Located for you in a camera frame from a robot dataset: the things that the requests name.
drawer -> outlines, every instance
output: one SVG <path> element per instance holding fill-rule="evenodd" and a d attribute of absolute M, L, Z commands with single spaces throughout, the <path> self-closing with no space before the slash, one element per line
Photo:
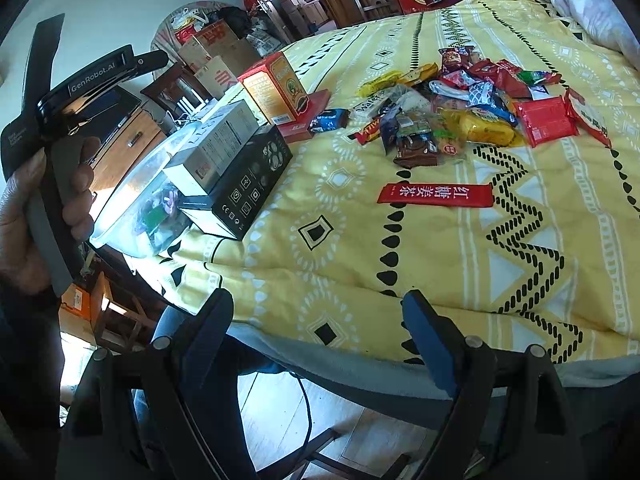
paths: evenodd
<path fill-rule="evenodd" d="M 94 182 L 91 191 L 96 194 L 91 216 L 96 219 L 116 186 L 142 153 L 160 133 L 160 127 L 144 110 L 117 135 L 105 153 L 94 164 Z"/>

clear plastic container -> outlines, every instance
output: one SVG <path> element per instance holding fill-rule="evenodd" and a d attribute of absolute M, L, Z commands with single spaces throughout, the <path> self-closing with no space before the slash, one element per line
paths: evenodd
<path fill-rule="evenodd" d="M 155 256 L 191 224 L 162 168 L 200 125 L 187 124 L 167 137 L 125 177 L 95 220 L 89 238 L 94 247 L 108 245 L 134 258 Z"/>

black box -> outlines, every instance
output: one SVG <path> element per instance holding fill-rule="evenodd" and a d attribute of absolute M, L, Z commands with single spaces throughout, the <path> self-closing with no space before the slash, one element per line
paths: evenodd
<path fill-rule="evenodd" d="M 291 158 L 278 127 L 261 126 L 209 195 L 183 196 L 178 207 L 204 233 L 242 240 Z"/>

jeans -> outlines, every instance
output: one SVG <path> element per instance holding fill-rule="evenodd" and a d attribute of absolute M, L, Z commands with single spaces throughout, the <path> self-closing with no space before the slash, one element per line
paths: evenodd
<path fill-rule="evenodd" d="M 173 335 L 187 316 L 189 314 L 167 307 L 158 322 L 154 339 L 161 335 Z M 254 372 L 276 374 L 283 371 L 283 367 L 260 352 L 225 335 L 204 377 L 197 384 L 191 381 L 180 382 L 180 393 L 204 441 L 229 480 L 258 480 L 242 428 L 238 405 L 238 376 Z M 163 480 L 173 479 L 146 405 L 145 394 L 141 390 L 137 390 L 134 395 L 134 408 L 140 440 L 150 468 Z"/>

snack pile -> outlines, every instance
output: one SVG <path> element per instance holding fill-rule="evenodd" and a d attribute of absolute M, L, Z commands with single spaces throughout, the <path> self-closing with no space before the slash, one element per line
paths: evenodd
<path fill-rule="evenodd" d="M 439 52 L 440 67 L 429 63 L 406 74 L 391 70 L 365 82 L 356 92 L 363 101 L 351 110 L 326 110 L 314 130 L 355 122 L 360 128 L 353 138 L 363 146 L 380 138 L 383 156 L 393 153 L 393 163 L 407 169 L 465 160 L 469 143 L 535 148 L 576 136 L 580 129 L 611 147 L 604 120 L 580 94 L 549 92 L 561 74 L 482 59 L 472 45 Z"/>

